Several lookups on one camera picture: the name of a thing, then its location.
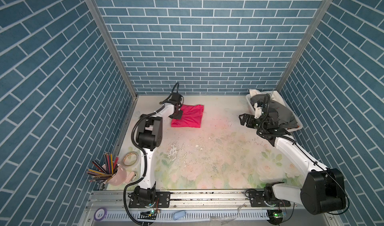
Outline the pink t shirt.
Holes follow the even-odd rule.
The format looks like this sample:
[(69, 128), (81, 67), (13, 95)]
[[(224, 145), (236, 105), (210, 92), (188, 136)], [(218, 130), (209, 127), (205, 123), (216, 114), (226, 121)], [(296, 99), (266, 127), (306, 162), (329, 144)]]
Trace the pink t shirt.
[(204, 113), (203, 105), (183, 105), (181, 107), (183, 111), (182, 118), (180, 120), (172, 120), (172, 128), (200, 128), (202, 124), (202, 118)]

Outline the white plastic laundry basket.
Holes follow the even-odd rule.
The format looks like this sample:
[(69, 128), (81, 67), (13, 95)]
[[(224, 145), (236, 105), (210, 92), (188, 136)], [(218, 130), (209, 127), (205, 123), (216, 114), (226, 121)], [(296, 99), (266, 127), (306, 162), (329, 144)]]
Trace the white plastic laundry basket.
[[(262, 94), (270, 94), (271, 102), (276, 102), (282, 105), (284, 111), (289, 111), (291, 113), (291, 118), (288, 123), (279, 123), (279, 125), (285, 126), (288, 132), (295, 132), (301, 130), (303, 128), (303, 124), (297, 115), (292, 111), (290, 106), (286, 103), (286, 101), (281, 97), (281, 95), (277, 91), (263, 91)], [(251, 115), (255, 115), (255, 108), (250, 104), (250, 94), (246, 95), (246, 101), (248, 103), (248, 107), (252, 112)]]

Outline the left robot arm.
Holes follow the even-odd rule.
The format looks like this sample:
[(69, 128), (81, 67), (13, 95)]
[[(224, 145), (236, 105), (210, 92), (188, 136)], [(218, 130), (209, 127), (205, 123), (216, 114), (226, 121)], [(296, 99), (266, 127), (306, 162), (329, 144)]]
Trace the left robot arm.
[(149, 207), (156, 201), (155, 167), (152, 163), (156, 149), (163, 140), (163, 118), (180, 120), (183, 115), (181, 107), (184, 97), (172, 92), (160, 102), (161, 108), (151, 114), (141, 115), (135, 124), (131, 140), (141, 152), (141, 178), (134, 189), (134, 195), (139, 203)]

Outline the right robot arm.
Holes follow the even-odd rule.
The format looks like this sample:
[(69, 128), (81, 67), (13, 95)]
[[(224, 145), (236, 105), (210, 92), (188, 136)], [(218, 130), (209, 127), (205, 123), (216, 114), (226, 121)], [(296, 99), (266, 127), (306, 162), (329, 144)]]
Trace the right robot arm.
[(316, 160), (268, 115), (256, 119), (252, 115), (242, 114), (239, 120), (242, 126), (255, 129), (259, 137), (283, 153), (305, 177), (301, 188), (282, 182), (266, 184), (264, 199), (267, 204), (276, 204), (278, 201), (298, 203), (312, 215), (341, 215), (349, 209), (350, 200), (341, 171)]

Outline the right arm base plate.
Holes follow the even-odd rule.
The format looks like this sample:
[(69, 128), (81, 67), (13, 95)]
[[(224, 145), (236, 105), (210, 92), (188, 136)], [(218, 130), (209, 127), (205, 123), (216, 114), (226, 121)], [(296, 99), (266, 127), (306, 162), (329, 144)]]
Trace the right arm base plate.
[(270, 201), (266, 201), (264, 197), (264, 191), (259, 190), (246, 190), (245, 196), (249, 199), (251, 207), (278, 207), (278, 208), (289, 208), (291, 207), (291, 203), (285, 200), (273, 199)]

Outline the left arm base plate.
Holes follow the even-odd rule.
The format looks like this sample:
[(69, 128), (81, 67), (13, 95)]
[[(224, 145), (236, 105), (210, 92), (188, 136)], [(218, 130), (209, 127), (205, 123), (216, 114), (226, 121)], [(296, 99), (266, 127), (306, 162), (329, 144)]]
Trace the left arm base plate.
[(150, 196), (150, 199), (132, 195), (129, 208), (160, 208), (166, 209), (170, 207), (171, 192), (156, 192), (154, 196)]

